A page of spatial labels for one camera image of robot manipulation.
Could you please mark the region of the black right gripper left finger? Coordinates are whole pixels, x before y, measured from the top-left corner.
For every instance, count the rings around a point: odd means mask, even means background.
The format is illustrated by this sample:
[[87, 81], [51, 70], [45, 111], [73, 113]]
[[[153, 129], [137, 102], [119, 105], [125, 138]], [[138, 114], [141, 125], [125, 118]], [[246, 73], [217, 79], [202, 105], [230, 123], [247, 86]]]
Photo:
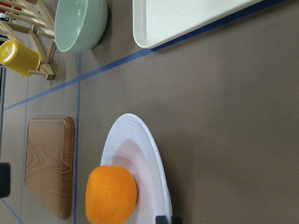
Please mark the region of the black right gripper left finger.
[[11, 191], [11, 166], [9, 163], [0, 164], [0, 198], [10, 195]]

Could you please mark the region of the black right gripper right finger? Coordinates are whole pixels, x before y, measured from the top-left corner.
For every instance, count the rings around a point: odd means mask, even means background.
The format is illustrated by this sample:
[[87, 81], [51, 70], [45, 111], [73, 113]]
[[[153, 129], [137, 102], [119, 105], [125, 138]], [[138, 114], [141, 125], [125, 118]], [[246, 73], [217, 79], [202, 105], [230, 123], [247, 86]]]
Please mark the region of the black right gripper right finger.
[[177, 216], [156, 216], [155, 224], [182, 224], [182, 218]]

